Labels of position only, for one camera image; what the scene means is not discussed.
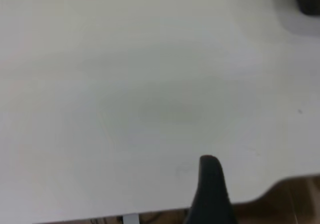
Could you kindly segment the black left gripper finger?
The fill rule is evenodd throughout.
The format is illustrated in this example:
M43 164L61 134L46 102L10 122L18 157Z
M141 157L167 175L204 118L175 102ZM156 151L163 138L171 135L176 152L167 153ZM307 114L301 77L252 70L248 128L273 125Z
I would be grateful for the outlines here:
M197 190L184 222L186 224L237 223L222 166L214 156L200 157Z

